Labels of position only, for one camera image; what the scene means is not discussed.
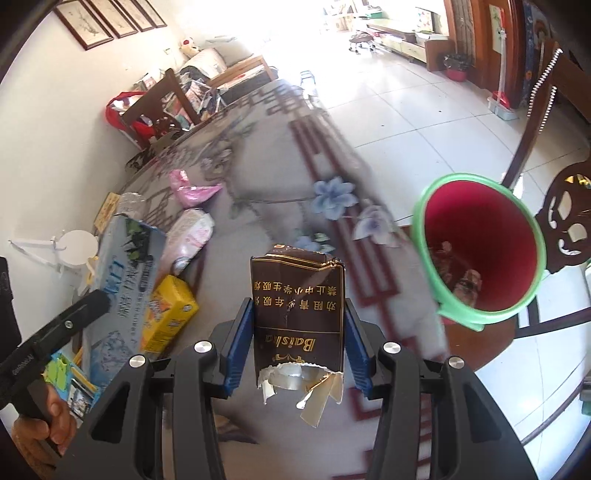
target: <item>blue gripper pad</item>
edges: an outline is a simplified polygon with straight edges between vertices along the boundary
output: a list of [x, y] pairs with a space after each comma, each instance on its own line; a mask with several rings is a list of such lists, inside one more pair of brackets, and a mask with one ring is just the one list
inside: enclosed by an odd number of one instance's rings
[[230, 346], [228, 356], [226, 358], [226, 378], [223, 383], [223, 388], [226, 391], [228, 397], [232, 395], [234, 389], [240, 385], [240, 379], [242, 378], [242, 371], [244, 370], [244, 364], [246, 363], [246, 357], [248, 350], [251, 347], [252, 332], [253, 332], [253, 321], [254, 321], [254, 302], [250, 301], [244, 308], [242, 304], [241, 311], [243, 310], [240, 323], [234, 336], [234, 341]]
[[367, 397], [373, 388], [369, 376], [371, 362], [348, 305], [345, 308], [345, 351], [353, 372], [355, 387]]

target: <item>silver screw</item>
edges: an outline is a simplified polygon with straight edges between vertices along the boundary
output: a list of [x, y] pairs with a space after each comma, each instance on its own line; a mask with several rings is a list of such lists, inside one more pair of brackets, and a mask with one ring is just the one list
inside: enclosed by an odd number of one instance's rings
[[146, 363], [146, 357], [143, 355], [134, 355], [129, 359], [129, 364], [133, 368], [141, 367], [144, 363]]
[[450, 357], [450, 359], [447, 362], [449, 363], [449, 366], [452, 368], [457, 368], [458, 370], [464, 368], [464, 360], [462, 360], [458, 356]]
[[201, 340], [200, 342], [195, 343], [193, 348], [197, 353], [205, 353], [209, 352], [213, 348], [213, 345], [207, 340]]
[[400, 351], [400, 345], [394, 342], [386, 342], [383, 347], [385, 352], [388, 353], [398, 353]]

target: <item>plush toy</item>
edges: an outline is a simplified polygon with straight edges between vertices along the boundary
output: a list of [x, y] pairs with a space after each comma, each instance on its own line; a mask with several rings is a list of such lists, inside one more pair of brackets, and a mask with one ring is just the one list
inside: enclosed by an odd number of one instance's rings
[[195, 46], [193, 39], [191, 37], [186, 37], [181, 42], [181, 51], [190, 59], [192, 59], [197, 53], [199, 53], [199, 48]]

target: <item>mop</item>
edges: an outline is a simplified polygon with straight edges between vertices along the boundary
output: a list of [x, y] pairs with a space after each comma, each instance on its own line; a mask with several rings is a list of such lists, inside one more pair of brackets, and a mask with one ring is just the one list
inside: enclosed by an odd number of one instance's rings
[[508, 121], [517, 118], [517, 114], [509, 107], [509, 100], [505, 94], [507, 33], [505, 31], [505, 14], [503, 10], [501, 10], [501, 29], [499, 30], [499, 34], [501, 35], [501, 72], [499, 74], [499, 89], [496, 92], [493, 92], [492, 96], [488, 97], [488, 109], [499, 118]]

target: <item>pink wrapper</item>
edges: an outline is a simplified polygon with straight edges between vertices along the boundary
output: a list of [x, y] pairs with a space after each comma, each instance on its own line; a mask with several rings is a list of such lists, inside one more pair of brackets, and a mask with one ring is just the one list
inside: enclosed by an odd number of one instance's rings
[[170, 188], [173, 190], [178, 202], [183, 208], [193, 208], [209, 200], [222, 189], [222, 184], [208, 187], [196, 187], [191, 185], [187, 172], [184, 170], [172, 170], [168, 174]]

